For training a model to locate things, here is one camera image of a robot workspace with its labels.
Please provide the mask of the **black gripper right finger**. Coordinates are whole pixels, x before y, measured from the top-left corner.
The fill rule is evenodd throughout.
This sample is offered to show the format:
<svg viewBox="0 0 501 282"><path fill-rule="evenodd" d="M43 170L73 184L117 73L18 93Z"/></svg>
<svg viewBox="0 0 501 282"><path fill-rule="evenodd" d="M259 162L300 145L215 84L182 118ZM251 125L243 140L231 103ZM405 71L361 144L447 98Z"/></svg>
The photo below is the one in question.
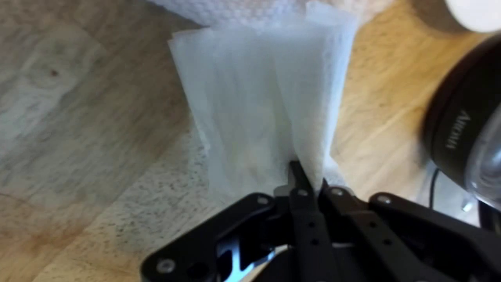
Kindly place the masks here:
<svg viewBox="0 0 501 282"><path fill-rule="evenodd" d="M322 184L319 206L347 270L366 282L501 282L501 236L391 192Z"/></svg>

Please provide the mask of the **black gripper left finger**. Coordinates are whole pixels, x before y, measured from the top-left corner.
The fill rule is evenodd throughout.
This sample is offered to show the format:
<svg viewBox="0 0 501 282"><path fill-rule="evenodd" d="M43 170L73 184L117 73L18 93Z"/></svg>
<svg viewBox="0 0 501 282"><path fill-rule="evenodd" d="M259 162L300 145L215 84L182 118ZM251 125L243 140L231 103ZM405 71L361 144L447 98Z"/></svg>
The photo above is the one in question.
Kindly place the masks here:
<svg viewBox="0 0 501 282"><path fill-rule="evenodd" d="M317 197L297 161L281 195L251 192L140 263L140 282L341 282Z"/></svg>

